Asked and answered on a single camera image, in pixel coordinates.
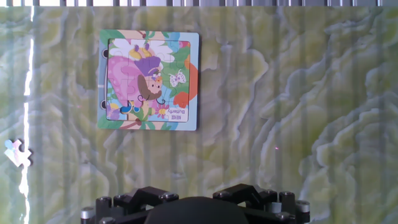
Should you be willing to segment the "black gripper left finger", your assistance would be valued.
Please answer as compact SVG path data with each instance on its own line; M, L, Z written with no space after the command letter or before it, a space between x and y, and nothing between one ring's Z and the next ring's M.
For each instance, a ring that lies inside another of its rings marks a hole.
M97 198L93 206L81 209L80 223L144 223L149 214L148 206L156 207L178 199L178 194L155 187L134 188L125 194Z

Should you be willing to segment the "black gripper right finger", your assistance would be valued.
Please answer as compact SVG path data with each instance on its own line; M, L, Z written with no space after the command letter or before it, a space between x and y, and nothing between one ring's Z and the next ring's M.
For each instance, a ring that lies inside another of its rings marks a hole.
M213 193L213 198L241 207L249 223L308 224L310 203L290 191L277 192L258 185L237 184Z

